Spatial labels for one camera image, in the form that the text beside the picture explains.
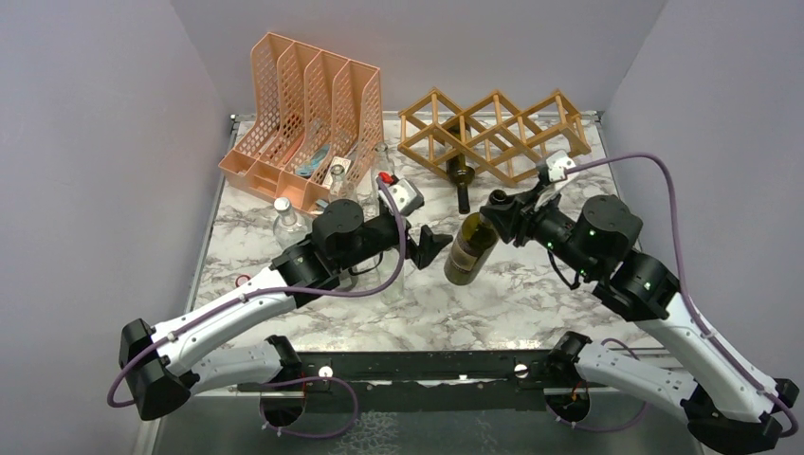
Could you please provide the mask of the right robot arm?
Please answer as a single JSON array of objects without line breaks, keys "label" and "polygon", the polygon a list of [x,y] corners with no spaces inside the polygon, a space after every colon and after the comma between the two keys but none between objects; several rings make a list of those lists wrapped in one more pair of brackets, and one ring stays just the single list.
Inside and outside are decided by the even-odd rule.
[{"label": "right robot arm", "polygon": [[549,377],[561,386],[584,381],[634,396],[675,416],[721,454],[773,449],[783,433],[777,414],[794,404],[797,385],[760,372],[704,329],[679,279],[636,250],[642,221],[618,197],[588,199],[576,220],[559,200],[557,185],[542,181],[530,191],[491,192],[481,213],[505,243],[535,241],[572,268],[607,309],[658,340],[683,370],[655,367],[570,331],[548,355]]}]

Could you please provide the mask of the green wine bottle dark neck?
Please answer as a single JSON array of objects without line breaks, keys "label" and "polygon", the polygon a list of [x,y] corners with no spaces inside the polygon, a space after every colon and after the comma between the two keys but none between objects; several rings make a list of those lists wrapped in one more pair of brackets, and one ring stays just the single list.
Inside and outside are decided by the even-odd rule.
[{"label": "green wine bottle dark neck", "polygon": [[469,214],[468,188],[475,177],[475,170],[466,164],[463,154],[457,154],[447,161],[447,175],[456,190],[459,213]]}]

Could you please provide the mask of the green wine bottle silver foil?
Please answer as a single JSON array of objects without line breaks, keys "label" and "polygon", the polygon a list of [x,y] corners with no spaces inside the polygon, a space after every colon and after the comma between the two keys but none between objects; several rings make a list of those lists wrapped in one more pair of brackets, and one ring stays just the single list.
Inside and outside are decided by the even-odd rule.
[{"label": "green wine bottle silver foil", "polygon": [[447,280],[455,285],[473,282],[498,241],[493,224],[479,210],[470,213],[456,233],[445,262]]}]

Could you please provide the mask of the wooden wine rack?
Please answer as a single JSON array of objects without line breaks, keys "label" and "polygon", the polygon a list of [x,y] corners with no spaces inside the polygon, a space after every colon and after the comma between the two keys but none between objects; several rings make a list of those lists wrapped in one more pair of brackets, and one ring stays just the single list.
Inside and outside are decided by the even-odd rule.
[{"label": "wooden wine rack", "polygon": [[448,162],[462,158],[476,173],[514,187],[536,175],[550,142],[561,142],[570,157],[592,151],[582,112],[558,89],[521,108],[500,90],[462,107],[434,87],[398,116],[397,150],[443,179]]}]

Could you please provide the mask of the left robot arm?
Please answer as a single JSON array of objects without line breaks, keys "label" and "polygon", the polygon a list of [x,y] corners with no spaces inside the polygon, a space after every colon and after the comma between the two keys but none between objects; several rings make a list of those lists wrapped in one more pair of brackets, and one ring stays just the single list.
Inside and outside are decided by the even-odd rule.
[{"label": "left robot arm", "polygon": [[[404,262],[428,267],[452,241],[428,226],[414,241],[406,215],[424,204],[419,196],[381,197],[379,214],[365,217],[357,202],[328,204],[312,230],[287,247],[245,284],[199,310],[157,324],[136,318],[121,329],[119,375],[107,403],[135,407],[143,421],[181,408],[192,396],[239,383],[269,383],[286,389],[300,361],[286,337],[271,336],[230,355],[214,351],[255,325],[304,307],[320,297],[356,299],[378,294],[398,278]],[[340,277],[354,266],[394,251],[392,273],[375,288],[346,291]]]}]

